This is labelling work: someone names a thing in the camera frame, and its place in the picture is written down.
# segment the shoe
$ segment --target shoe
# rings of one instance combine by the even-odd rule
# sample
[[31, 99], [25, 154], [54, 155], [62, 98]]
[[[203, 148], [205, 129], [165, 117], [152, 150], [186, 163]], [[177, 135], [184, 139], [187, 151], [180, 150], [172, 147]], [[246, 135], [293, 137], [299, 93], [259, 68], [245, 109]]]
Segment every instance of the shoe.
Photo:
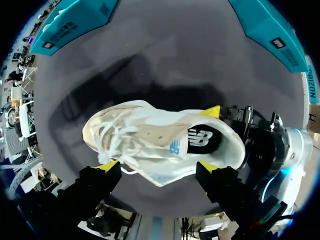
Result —
[[100, 164], [119, 160], [126, 174], [139, 173], [158, 187], [196, 173], [196, 163], [240, 167], [245, 146], [223, 121], [198, 114], [156, 109], [143, 100], [124, 102], [93, 115], [84, 142], [98, 152]]

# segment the black cable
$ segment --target black cable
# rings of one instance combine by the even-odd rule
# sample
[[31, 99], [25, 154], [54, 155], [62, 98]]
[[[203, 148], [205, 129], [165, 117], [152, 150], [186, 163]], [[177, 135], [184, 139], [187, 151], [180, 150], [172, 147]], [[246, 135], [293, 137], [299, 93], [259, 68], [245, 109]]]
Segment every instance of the black cable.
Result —
[[284, 220], [284, 219], [296, 219], [296, 218], [297, 218], [297, 214], [283, 215], [283, 216], [277, 217], [276, 219], [274, 219], [272, 221], [267, 221], [264, 224], [276, 223], [276, 222]]
[[296, 219], [297, 218], [297, 214], [291, 214], [291, 215], [283, 215], [283, 216], [279, 216], [275, 221], [281, 221], [284, 219]]
[[182, 218], [182, 229], [181, 229], [181, 232], [182, 232], [182, 240], [185, 240], [185, 219]]

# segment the chair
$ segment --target chair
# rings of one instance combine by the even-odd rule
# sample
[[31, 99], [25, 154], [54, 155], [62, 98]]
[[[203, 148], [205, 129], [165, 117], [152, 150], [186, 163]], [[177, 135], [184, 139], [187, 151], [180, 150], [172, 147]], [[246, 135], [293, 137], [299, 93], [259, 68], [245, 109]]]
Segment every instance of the chair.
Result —
[[21, 134], [22, 137], [20, 137], [20, 141], [23, 140], [23, 138], [29, 138], [36, 134], [36, 131], [33, 131], [35, 126], [35, 120], [34, 117], [28, 114], [28, 105], [32, 104], [34, 101], [29, 101], [27, 103], [24, 103], [19, 108], [19, 118], [20, 118], [20, 127], [21, 127]]
[[24, 91], [26, 94], [28, 94], [28, 92], [26, 91], [26, 87], [29, 85], [29, 82], [33, 83], [32, 79], [31, 79], [31, 74], [33, 72], [35, 72], [37, 70], [36, 67], [24, 67], [19, 65], [19, 70], [23, 73], [22, 76], [22, 84], [19, 83], [15, 83], [15, 85], [19, 88], [22, 89], [22, 91]]

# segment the shoe tongue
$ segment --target shoe tongue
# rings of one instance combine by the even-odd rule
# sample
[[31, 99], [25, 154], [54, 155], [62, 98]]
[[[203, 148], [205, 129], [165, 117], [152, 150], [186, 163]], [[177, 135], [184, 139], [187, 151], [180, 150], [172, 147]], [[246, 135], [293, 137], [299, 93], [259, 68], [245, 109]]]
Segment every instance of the shoe tongue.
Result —
[[185, 130], [179, 133], [165, 148], [168, 149], [171, 154], [183, 158], [188, 151], [188, 142], [188, 130]]

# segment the gray surface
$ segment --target gray surface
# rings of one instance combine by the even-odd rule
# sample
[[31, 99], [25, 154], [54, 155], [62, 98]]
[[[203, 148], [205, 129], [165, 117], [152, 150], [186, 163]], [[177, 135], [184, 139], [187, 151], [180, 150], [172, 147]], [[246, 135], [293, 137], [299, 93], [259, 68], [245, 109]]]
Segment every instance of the gray surface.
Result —
[[[35, 123], [47, 166], [72, 182], [98, 164], [82, 140], [96, 112], [142, 99], [171, 111], [252, 105], [303, 126], [303, 85], [267, 50], [245, 37], [226, 0], [122, 0], [110, 24], [51, 57], [35, 84]], [[158, 188], [124, 175], [112, 195], [144, 215], [181, 217], [216, 207], [194, 179]]]
[[15, 129], [5, 129], [4, 138], [9, 156], [19, 154], [29, 147], [28, 139], [24, 138], [20, 141]]

